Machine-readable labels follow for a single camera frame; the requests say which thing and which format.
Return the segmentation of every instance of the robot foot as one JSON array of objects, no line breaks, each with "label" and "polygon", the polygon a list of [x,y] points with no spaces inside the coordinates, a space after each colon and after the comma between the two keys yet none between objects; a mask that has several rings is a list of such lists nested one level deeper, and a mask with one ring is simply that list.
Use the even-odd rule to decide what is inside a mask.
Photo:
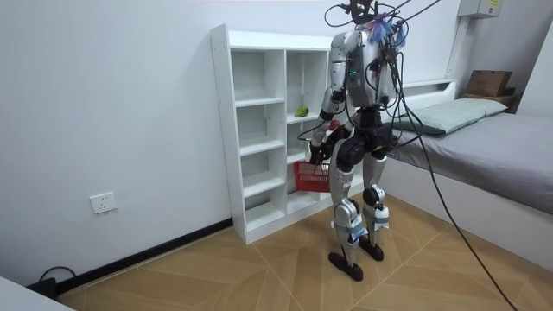
[{"label": "robot foot", "polygon": [[384,251],[382,251],[382,249],[378,245],[372,247],[371,241],[368,237],[359,237],[359,247],[369,253],[372,259],[378,262],[384,260]]},{"label": "robot foot", "polygon": [[334,267],[349,275],[349,277],[351,277],[354,281],[363,281],[363,270],[361,269],[361,267],[359,267],[357,264],[355,264],[353,267],[350,267],[347,264],[347,260],[342,255],[332,252],[328,254],[328,261],[333,264]]}]

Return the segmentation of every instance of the robot leg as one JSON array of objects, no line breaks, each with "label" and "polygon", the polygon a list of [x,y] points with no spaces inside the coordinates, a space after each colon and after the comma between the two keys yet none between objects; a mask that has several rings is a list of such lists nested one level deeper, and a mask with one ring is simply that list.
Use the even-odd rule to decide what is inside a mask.
[{"label": "robot leg", "polygon": [[336,230],[342,254],[330,253],[328,260],[354,281],[361,282],[363,270],[356,264],[355,248],[359,245],[359,237],[367,234],[367,231],[363,225],[359,205],[347,198],[352,184],[353,168],[340,169],[340,165],[337,165],[340,161],[338,151],[345,141],[342,139],[336,143],[329,171],[330,193],[334,205],[334,221],[331,226]]},{"label": "robot leg", "polygon": [[369,234],[368,238],[359,239],[359,246],[376,261],[384,260],[384,252],[378,246],[379,232],[382,228],[388,228],[390,223],[388,207],[384,206],[385,192],[378,187],[385,164],[386,155],[379,151],[366,154],[363,161],[363,215]]}]

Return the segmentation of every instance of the wooden floor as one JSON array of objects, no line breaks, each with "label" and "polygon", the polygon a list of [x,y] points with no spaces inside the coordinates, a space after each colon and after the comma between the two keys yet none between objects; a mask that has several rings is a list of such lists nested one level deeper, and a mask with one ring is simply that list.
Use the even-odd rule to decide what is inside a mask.
[{"label": "wooden floor", "polygon": [[[327,209],[247,246],[231,228],[60,300],[86,311],[510,310],[451,225],[400,200],[387,203],[385,260],[358,249],[363,282],[327,260],[340,251]],[[469,239],[519,310],[553,310],[552,273]]]}]

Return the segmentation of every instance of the pillow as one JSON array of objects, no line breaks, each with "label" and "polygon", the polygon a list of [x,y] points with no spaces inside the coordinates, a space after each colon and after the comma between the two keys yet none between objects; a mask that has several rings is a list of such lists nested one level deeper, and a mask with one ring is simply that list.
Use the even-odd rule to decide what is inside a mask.
[{"label": "pillow", "polygon": [[[504,105],[488,99],[457,99],[431,105],[430,107],[415,109],[416,116],[424,124],[424,134],[429,136],[444,136],[473,124],[483,117],[494,116],[507,109]],[[420,124],[413,118],[416,130],[422,130]],[[412,130],[413,126],[408,117],[396,119],[394,128]]]}]

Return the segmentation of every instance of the humanoid robot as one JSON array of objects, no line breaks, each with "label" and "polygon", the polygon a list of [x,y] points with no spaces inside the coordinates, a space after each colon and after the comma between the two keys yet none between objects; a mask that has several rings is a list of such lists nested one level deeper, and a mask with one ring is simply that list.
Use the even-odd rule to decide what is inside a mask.
[{"label": "humanoid robot", "polygon": [[[313,129],[307,155],[311,164],[332,159],[329,169],[334,205],[332,226],[341,243],[342,254],[330,253],[328,260],[358,282],[363,280],[363,270],[356,264],[357,246],[374,260],[384,260],[384,253],[378,246],[378,233],[388,226],[389,213],[384,205],[385,192],[378,187],[378,181],[385,167],[386,152],[396,140],[390,125],[382,124],[380,111],[389,102],[385,82],[389,58],[396,57],[397,46],[392,35],[387,37],[392,40],[388,43],[370,43],[370,25],[378,18],[378,5],[372,8],[371,4],[372,0],[352,0],[349,5],[340,5],[347,13],[351,12],[356,27],[354,31],[336,35],[332,41],[331,84],[325,92],[319,125]],[[346,104],[347,112],[348,96],[357,112],[348,114],[349,122],[325,140],[339,105]],[[361,161],[365,186],[363,205],[348,198],[353,166]]]}]

